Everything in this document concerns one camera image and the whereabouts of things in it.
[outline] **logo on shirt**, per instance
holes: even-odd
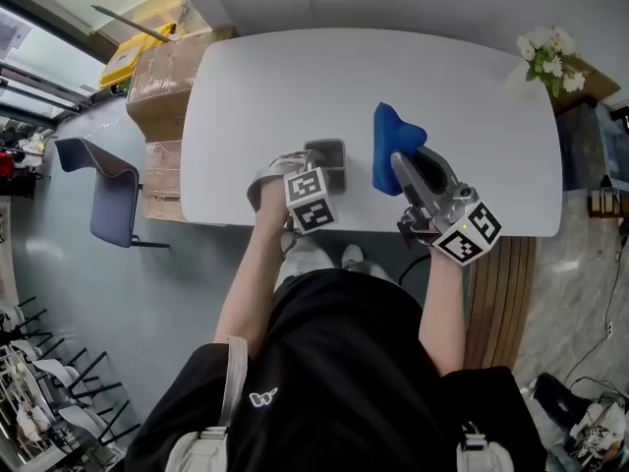
[[[268,405],[273,401],[273,395],[277,393],[277,388],[274,388],[267,393],[263,393],[260,395],[259,393],[250,393],[249,400],[252,402],[254,407],[262,407],[263,405]]]

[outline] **white table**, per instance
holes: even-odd
[[[472,43],[380,29],[303,29],[217,42],[192,90],[181,161],[190,222],[251,225],[256,171],[308,140],[340,138],[347,192],[332,229],[395,231],[407,207],[372,187],[373,111],[389,103],[422,126],[503,225],[552,236],[561,212],[561,157],[547,94],[504,82],[518,58]]]

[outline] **wooden panel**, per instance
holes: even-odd
[[[480,319],[480,327],[475,333],[476,348],[471,362],[478,366],[483,362],[485,351],[487,348],[487,340],[489,338],[489,329],[491,328],[491,320],[493,317],[493,307],[495,304],[496,287],[498,283],[498,268],[500,264],[500,246],[496,243],[491,252],[485,259],[487,262],[487,283],[485,288],[485,298],[483,299],[483,311]]]
[[[491,364],[502,365],[502,352],[507,344],[509,326],[511,325],[511,317],[513,316],[513,307],[515,306],[515,291],[518,283],[518,270],[520,268],[520,250],[522,238],[511,239],[511,257],[509,260],[509,281],[507,282],[507,293],[504,299],[504,311],[502,314],[502,323],[500,332],[498,333],[498,341]]]
[[[527,259],[527,277],[524,283],[524,294],[522,296],[522,308],[520,309],[520,317],[518,319],[518,328],[516,330],[515,337],[511,341],[511,352],[506,361],[506,365],[513,369],[515,360],[518,356],[518,350],[520,349],[520,342],[522,341],[522,334],[524,333],[524,326],[527,322],[527,316],[529,315],[529,304],[531,303],[531,291],[533,289],[533,278],[535,276],[535,255],[537,251],[538,240],[537,238],[529,238],[529,256]]]
[[[499,240],[472,265],[466,369],[513,367],[529,311],[536,238]]]
[[[518,329],[518,321],[520,319],[520,312],[522,310],[522,297],[524,296],[524,283],[526,281],[527,274],[527,257],[529,255],[529,240],[527,238],[521,238],[520,240],[520,260],[518,262],[518,281],[515,287],[515,297],[513,303],[513,313],[511,314],[511,321],[507,332],[507,340],[504,348],[500,352],[500,364],[506,365],[509,361],[509,354],[515,335]]]
[[[483,367],[490,367],[498,345],[498,336],[504,316],[504,303],[507,297],[511,263],[511,238],[500,239],[500,265],[498,268],[498,285],[495,292],[495,306],[491,318],[491,328],[487,337],[487,348],[483,358]]]
[[[485,289],[487,284],[488,258],[482,257],[473,264],[476,266],[476,281],[474,295],[470,295],[470,321],[468,324],[464,362],[466,369],[474,369],[472,359],[474,357],[479,338],[479,335],[476,332],[480,328],[481,320],[483,319],[483,300],[485,298]]]

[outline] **cable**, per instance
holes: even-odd
[[[589,380],[591,382],[594,382],[596,384],[600,384],[601,386],[604,386],[605,388],[608,389],[612,389],[614,390],[616,393],[618,393],[618,395],[620,395],[621,397],[623,397],[624,399],[629,401],[629,398],[627,397],[627,395],[625,393],[623,393],[622,391],[620,391],[615,385],[614,383],[608,381],[608,380],[595,380],[594,378],[590,378],[589,376],[582,376],[581,378],[579,378],[578,380],[572,382],[572,384],[570,384],[570,390],[572,390],[572,386],[574,386],[576,383],[581,382],[582,380]]]
[[[404,277],[409,273],[409,271],[413,267],[415,267],[417,264],[419,264],[421,261],[425,261],[426,259],[430,259],[430,254],[426,254],[424,256],[417,257],[414,261],[412,261],[409,265],[407,265],[406,269],[404,269],[402,271],[402,274],[400,274],[400,277],[397,278],[397,284],[402,286],[402,283],[404,282]]]
[[[579,360],[579,362],[577,362],[574,367],[572,369],[570,369],[570,372],[568,373],[568,376],[565,377],[565,379],[563,380],[563,383],[566,384],[568,379],[570,378],[570,375],[572,373],[574,373],[574,370],[579,367],[583,361],[585,359],[587,359],[592,353],[594,353],[597,348],[599,346],[602,345],[602,343],[607,339],[607,317],[609,316],[609,308],[611,307],[611,301],[613,300],[613,294],[616,291],[616,285],[618,283],[618,277],[620,276],[620,263],[622,261],[622,251],[625,248],[625,245],[627,244],[627,236],[623,236],[622,239],[620,240],[620,250],[618,252],[616,252],[616,277],[613,280],[613,285],[611,287],[611,293],[609,294],[609,301],[607,302],[607,308],[605,310],[605,318],[604,318],[604,322],[602,324],[602,326],[604,327],[604,337],[597,343],[594,345],[594,347],[588,351],[588,353],[586,353],[583,357],[581,357],[581,360]]]

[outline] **flower bouquet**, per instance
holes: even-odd
[[[518,36],[517,44],[529,64],[527,81],[540,79],[555,98],[563,90],[573,92],[583,88],[587,74],[571,65],[578,56],[574,38],[565,29],[537,27],[531,33]]]

